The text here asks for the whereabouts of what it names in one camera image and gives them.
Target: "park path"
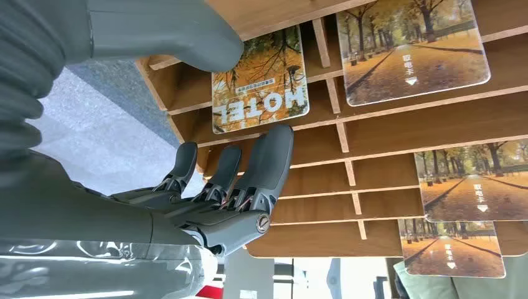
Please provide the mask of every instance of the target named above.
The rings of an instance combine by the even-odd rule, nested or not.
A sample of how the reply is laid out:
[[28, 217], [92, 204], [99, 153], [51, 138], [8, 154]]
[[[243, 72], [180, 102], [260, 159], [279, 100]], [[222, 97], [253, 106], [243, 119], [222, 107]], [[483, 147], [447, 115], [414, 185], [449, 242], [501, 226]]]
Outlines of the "park path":
[[[475, 184], [482, 187], [483, 202], [477, 200]], [[425, 213], [432, 221], [526, 220], [528, 189], [472, 174], [445, 197], [427, 204]]]
[[503, 277], [505, 274], [501, 257], [447, 236], [440, 237], [416, 257], [407, 259], [405, 265], [409, 274], [418, 275]]
[[[404, 55], [410, 55], [412, 75], [406, 74]], [[347, 86], [347, 99], [350, 104], [361, 105], [462, 87], [482, 82], [487, 76], [482, 54], [400, 45], [370, 75]], [[405, 81], [410, 77], [417, 78], [413, 85]]]

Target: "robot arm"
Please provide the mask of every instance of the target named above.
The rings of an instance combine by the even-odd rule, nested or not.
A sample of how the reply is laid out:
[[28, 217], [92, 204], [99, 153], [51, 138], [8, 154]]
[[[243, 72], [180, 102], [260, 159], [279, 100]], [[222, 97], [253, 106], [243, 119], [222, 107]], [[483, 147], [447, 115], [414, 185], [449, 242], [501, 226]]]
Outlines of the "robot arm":
[[174, 169], [154, 188], [110, 197], [71, 182], [60, 163], [29, 150], [46, 96], [67, 63], [175, 54], [200, 69], [231, 69], [243, 44], [199, 0], [8, 0], [0, 3], [0, 237], [201, 244], [229, 254], [264, 234], [291, 161], [293, 132], [261, 137], [245, 174], [230, 187], [240, 150], [222, 153], [217, 174], [181, 199], [196, 164], [183, 144]]

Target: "wooden display rack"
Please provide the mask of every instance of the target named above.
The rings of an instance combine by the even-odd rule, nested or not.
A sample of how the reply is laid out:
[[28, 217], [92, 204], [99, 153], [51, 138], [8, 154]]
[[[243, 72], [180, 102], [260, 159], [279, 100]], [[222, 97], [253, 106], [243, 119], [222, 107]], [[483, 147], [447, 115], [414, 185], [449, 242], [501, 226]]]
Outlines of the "wooden display rack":
[[[300, 24], [310, 112], [284, 121], [295, 130], [292, 170], [272, 228], [248, 244], [256, 257], [402, 255], [396, 219], [423, 217], [413, 152], [528, 138], [528, 6], [473, 1], [491, 69], [488, 83], [350, 107], [344, 94], [334, 13], [370, 0], [210, 0], [247, 40]], [[215, 135], [211, 74], [175, 57], [136, 62], [180, 142], [199, 147], [197, 169], [214, 173], [229, 144], [247, 167], [255, 138], [272, 125]], [[528, 225], [496, 222], [504, 255], [528, 252]]]

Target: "plastic wrap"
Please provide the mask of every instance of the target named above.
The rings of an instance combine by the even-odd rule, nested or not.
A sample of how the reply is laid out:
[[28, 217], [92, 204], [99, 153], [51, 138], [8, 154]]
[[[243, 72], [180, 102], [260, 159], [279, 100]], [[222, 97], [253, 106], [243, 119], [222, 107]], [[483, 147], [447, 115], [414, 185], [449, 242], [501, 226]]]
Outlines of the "plastic wrap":
[[0, 239], [0, 299], [184, 298], [216, 271], [196, 245]]

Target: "autumn park postcard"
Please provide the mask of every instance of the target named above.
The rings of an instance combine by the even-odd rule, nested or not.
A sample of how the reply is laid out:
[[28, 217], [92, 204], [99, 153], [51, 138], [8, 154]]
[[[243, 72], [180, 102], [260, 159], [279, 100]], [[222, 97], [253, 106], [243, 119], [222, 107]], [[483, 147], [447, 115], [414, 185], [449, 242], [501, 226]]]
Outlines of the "autumn park postcard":
[[488, 277], [506, 275], [491, 221], [428, 222], [399, 219], [405, 268], [411, 275]]
[[238, 64], [212, 75], [213, 132], [307, 114], [308, 88], [298, 26], [244, 42]]
[[489, 79], [470, 0], [378, 0], [337, 14], [352, 106]]
[[415, 154], [429, 221], [528, 219], [528, 139]]

